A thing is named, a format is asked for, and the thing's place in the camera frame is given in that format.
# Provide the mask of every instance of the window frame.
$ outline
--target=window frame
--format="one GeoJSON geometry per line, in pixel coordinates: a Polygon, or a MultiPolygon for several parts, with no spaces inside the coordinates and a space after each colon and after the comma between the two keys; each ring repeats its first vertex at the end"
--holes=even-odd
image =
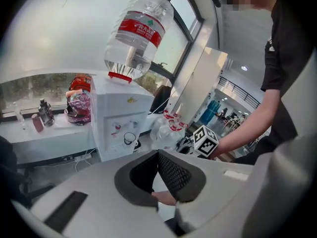
{"type": "MultiPolygon", "coordinates": [[[[200,29],[201,29],[201,26],[203,24],[204,19],[202,18],[201,14],[198,10],[198,7],[197,7],[195,0],[188,0],[188,3],[190,4],[190,6],[192,7],[192,9],[195,13],[195,16],[196,16],[195,22],[199,23],[199,29],[198,30],[195,29],[196,30],[195,32],[198,34],[200,29]]],[[[189,55],[189,52],[190,52],[190,50],[193,46],[193,43],[195,41],[195,38],[196,38],[196,37],[194,37],[194,38],[192,37],[190,29],[187,28],[187,26],[185,25],[183,19],[181,18],[181,16],[177,12],[177,10],[174,7],[173,7],[173,9],[174,9],[174,20],[175,20],[176,24],[179,26],[179,28],[182,30],[183,34],[185,35],[186,39],[188,40],[188,43],[187,43],[185,50],[184,50],[184,52],[183,52],[183,54],[182,54],[182,56],[177,64],[175,70],[174,70],[174,73],[167,71],[166,69],[164,69],[164,67],[162,65],[156,64],[154,62],[152,62],[151,66],[150,66],[151,71],[156,72],[156,73],[168,78],[169,81],[171,82],[172,86],[174,85],[174,83],[177,79],[177,76],[179,75],[186,58],[189,55]]],[[[62,113],[64,113],[65,108],[66,108],[66,105],[52,106],[52,112],[54,115],[62,114],[62,113]]],[[[27,119],[27,118],[31,118],[31,116],[33,114],[37,114],[38,109],[37,108],[22,109],[21,113],[22,113],[23,117],[25,119],[27,119]]],[[[14,112],[9,112],[9,113],[5,113],[5,114],[2,114],[2,112],[1,112],[1,116],[2,116],[1,122],[17,120],[14,112]]]]}

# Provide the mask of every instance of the ceiling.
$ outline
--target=ceiling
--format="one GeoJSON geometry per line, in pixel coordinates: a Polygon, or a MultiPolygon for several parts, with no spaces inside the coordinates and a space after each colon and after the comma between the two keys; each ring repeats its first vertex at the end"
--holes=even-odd
{"type": "Polygon", "coordinates": [[[218,89],[215,89],[214,92],[216,93],[216,95],[214,96],[215,100],[222,102],[222,99],[228,98],[227,100],[225,100],[225,102],[228,105],[234,107],[235,109],[237,109],[238,111],[241,111],[242,113],[246,112],[246,113],[250,114],[249,110],[247,110],[245,107],[243,107],[241,104],[239,104],[237,101],[235,101],[234,99],[232,99],[231,97],[229,97],[225,93],[221,92],[218,89]]]}
{"type": "Polygon", "coordinates": [[[272,19],[266,10],[236,11],[222,6],[223,52],[234,60],[232,70],[243,74],[258,86],[264,77],[264,48],[271,35],[272,19]]]}

